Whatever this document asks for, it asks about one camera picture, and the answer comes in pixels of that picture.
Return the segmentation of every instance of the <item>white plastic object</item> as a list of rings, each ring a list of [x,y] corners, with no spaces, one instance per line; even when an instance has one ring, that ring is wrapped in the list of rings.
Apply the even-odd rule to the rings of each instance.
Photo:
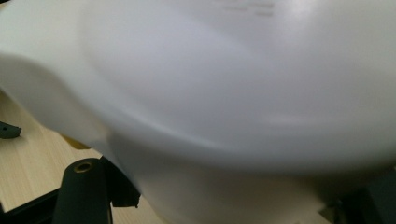
[[[169,223],[292,223],[396,161],[395,8],[13,0],[0,87]]]

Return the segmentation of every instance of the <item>black stand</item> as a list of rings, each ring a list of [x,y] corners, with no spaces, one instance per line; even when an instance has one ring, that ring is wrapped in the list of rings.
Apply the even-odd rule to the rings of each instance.
[[[59,189],[7,213],[1,224],[110,224],[114,207],[139,204],[140,193],[110,161],[76,161],[64,171]]]

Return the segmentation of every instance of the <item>wooden surface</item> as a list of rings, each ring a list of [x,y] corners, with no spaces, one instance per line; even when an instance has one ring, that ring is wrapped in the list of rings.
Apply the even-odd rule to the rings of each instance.
[[[0,139],[0,202],[6,211],[59,188],[70,163],[100,157],[93,149],[71,148],[1,92],[0,120],[22,128],[20,137]],[[113,208],[113,216],[115,224],[163,224],[142,198],[138,209]]]

